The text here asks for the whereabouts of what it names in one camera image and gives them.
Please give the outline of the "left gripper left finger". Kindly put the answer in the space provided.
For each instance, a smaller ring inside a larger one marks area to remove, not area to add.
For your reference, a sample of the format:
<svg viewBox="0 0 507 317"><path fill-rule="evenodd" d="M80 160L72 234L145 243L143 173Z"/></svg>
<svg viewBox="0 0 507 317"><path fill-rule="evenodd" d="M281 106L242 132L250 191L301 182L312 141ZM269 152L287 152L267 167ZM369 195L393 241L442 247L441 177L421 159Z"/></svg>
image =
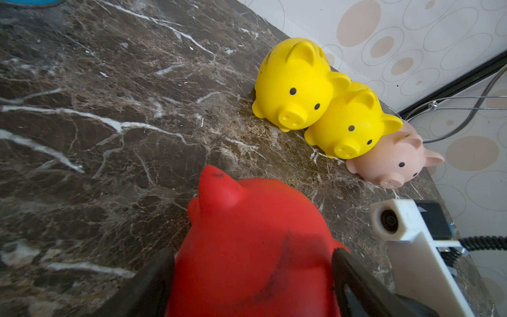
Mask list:
<svg viewBox="0 0 507 317"><path fill-rule="evenodd" d="M93 316L164 316L172 289L175 257L161 250L150 262L108 299Z"/></svg>

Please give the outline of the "yellow piggy bank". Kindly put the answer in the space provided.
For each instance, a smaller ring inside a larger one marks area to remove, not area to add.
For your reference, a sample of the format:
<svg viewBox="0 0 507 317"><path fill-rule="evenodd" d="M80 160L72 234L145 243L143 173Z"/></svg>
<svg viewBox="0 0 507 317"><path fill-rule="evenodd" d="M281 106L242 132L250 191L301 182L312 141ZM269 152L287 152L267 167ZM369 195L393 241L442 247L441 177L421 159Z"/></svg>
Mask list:
<svg viewBox="0 0 507 317"><path fill-rule="evenodd" d="M331 70L321 47L305 38L290 38L272 48L261 63L252 111L283 132L304 129L350 86L349 76Z"/></svg>
<svg viewBox="0 0 507 317"><path fill-rule="evenodd" d="M353 82L330 102L324 115L305 131L304 138L329 158L348 160L369 152L381 137L402 127L401 119L383 112L371 88Z"/></svg>

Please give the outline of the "pink piggy bank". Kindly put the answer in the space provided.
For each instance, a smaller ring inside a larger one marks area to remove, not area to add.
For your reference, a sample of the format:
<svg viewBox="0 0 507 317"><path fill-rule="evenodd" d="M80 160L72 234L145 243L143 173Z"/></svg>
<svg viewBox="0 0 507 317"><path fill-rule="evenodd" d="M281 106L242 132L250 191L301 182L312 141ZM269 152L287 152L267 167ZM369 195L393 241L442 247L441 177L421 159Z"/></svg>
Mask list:
<svg viewBox="0 0 507 317"><path fill-rule="evenodd" d="M425 167L444 162L444 157L423 146L422 137L407 121L396 133L383 136L367 153L347 160L352 174L386 189L397 189L411 181Z"/></svg>

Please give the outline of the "red piggy bank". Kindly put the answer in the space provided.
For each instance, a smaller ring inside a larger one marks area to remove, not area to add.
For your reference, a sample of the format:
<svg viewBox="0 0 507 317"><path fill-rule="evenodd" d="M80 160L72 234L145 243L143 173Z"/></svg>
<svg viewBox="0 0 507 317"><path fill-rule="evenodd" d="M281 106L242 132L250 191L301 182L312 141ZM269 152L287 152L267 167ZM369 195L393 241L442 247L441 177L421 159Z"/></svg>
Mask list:
<svg viewBox="0 0 507 317"><path fill-rule="evenodd" d="M280 180L206 166L187 210L167 316L339 316L341 248L319 209Z"/></svg>

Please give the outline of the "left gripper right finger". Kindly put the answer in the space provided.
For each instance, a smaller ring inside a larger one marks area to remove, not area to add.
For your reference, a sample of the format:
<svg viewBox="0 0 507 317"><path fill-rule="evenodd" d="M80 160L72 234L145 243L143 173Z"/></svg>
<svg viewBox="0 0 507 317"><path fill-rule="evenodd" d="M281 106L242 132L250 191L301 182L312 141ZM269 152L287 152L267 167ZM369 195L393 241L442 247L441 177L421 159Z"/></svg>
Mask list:
<svg viewBox="0 0 507 317"><path fill-rule="evenodd" d="M342 316L417 316L342 248L332 254L332 272Z"/></svg>

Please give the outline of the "yellow piggy bank back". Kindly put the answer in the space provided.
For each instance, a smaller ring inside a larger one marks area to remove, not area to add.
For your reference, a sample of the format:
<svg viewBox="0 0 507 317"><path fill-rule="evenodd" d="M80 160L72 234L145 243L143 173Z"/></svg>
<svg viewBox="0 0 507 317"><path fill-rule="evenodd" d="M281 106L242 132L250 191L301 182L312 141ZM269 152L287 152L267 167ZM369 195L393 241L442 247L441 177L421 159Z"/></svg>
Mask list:
<svg viewBox="0 0 507 317"><path fill-rule="evenodd" d="M261 63L252 111L283 132L304 129L350 86L349 76L331 70L321 47L305 38L290 38L272 48Z"/></svg>

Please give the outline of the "yellow piggy bank front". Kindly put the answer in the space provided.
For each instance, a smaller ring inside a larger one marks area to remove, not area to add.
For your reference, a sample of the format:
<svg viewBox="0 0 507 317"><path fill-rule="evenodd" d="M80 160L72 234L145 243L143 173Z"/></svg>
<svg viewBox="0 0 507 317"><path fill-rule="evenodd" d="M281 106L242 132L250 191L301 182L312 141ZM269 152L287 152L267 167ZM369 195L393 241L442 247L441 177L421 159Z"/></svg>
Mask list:
<svg viewBox="0 0 507 317"><path fill-rule="evenodd" d="M371 88L353 82L330 102L324 115L305 131L304 138L329 158L348 160L369 152L381 137L402 127L401 119L383 112Z"/></svg>

